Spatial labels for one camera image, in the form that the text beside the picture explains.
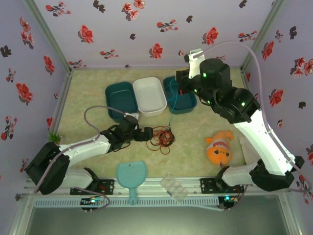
tangled wires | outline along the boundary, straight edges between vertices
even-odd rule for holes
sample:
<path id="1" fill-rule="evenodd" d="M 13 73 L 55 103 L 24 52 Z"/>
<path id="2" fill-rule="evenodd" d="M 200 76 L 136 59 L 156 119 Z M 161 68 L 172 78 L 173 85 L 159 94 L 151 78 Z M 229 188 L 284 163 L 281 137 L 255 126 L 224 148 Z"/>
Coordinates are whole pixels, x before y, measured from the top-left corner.
<path id="1" fill-rule="evenodd" d="M 162 154 L 167 155 L 170 153 L 170 146 L 175 141 L 175 136 L 171 131 L 171 127 L 168 126 L 158 126 L 153 128 L 153 138 L 150 140 L 150 145 L 158 146 L 157 149 L 151 149 L 148 145 L 147 148 L 152 151 L 160 150 Z M 163 148 L 168 148 L 167 152 L 163 152 Z"/>

orange stuffed fish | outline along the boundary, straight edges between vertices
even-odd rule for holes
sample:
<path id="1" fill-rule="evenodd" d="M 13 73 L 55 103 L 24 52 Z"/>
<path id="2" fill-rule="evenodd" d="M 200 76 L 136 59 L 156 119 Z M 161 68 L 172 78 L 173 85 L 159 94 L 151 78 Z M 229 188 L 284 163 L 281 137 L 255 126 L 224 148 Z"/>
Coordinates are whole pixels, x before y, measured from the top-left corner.
<path id="1" fill-rule="evenodd" d="M 210 145 L 206 149 L 206 154 L 211 163 L 215 165 L 227 165 L 233 157 L 229 149 L 229 141 L 234 139 L 231 131 L 219 131 L 212 138 L 206 138 L 205 141 Z"/>

green plant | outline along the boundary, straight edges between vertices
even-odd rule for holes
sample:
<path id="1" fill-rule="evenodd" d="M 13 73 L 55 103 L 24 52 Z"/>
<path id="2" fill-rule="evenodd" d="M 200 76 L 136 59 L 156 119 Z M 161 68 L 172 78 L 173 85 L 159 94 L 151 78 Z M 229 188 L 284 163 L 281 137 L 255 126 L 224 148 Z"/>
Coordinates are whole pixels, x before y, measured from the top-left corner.
<path id="1" fill-rule="evenodd" d="M 48 140 L 58 143 L 61 140 L 61 137 L 58 134 L 49 131 Z"/>

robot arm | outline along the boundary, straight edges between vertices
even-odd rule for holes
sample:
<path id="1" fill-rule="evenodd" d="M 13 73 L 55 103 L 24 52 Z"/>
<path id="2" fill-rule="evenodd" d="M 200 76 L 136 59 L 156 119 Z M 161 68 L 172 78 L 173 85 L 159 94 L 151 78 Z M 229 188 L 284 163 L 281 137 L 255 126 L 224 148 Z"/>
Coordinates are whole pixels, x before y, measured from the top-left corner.
<path id="1" fill-rule="evenodd" d="M 177 71 L 179 94 L 194 93 L 202 104 L 234 124 L 250 141 L 261 157 L 257 163 L 240 167 L 224 167 L 216 177 L 219 188 L 241 184 L 256 184 L 266 191 L 288 188 L 294 180 L 292 165 L 269 136 L 260 104 L 254 95 L 242 88 L 232 87 L 230 68 L 219 59 L 205 59 L 201 49 L 185 55 L 188 70 Z M 301 167 L 304 160 L 291 154 L 273 133 L 291 161 Z"/>
<path id="2" fill-rule="evenodd" d="M 68 151 L 60 155 L 52 165 L 45 179 L 39 187 L 42 194 L 49 194 L 59 187 L 86 188 L 94 180 L 94 173 L 85 170 L 68 169 L 70 166 L 99 154 L 119 151 L 124 144 L 131 141 L 149 141 L 153 136 L 153 129 L 146 127 L 144 132 L 139 129 L 138 120 L 132 115 L 126 115 L 119 125 L 114 125 L 100 132 L 100 137 L 90 138 L 77 143 L 56 145 L 46 143 L 36 157 L 26 168 L 26 173 L 35 184 L 38 184 L 50 162 L 63 150 Z"/>

floral wallpaper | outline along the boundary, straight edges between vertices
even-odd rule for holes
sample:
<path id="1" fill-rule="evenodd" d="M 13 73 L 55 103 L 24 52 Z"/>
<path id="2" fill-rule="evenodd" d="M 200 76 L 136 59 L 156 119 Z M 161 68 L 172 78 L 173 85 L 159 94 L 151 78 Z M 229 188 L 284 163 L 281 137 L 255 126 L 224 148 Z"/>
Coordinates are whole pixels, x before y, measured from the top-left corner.
<path id="1" fill-rule="evenodd" d="M 260 62 L 265 111 L 269 124 L 282 143 L 302 156 L 307 179 L 295 173 L 293 188 L 305 189 L 313 183 L 313 2 L 286 1 L 276 22 L 257 51 Z M 258 76 L 254 62 L 246 69 L 249 88 L 258 97 Z M 293 193 L 303 234 L 312 234 L 313 193 Z"/>
<path id="2" fill-rule="evenodd" d="M 35 2 L 68 64 L 81 69 L 183 67 L 192 49 L 228 40 L 252 46 L 273 0 Z M 247 51 L 227 45 L 206 56 L 241 66 Z"/>
<path id="3" fill-rule="evenodd" d="M 1 1 L 0 19 L 0 234 L 6 235 L 66 71 L 22 1 Z"/>

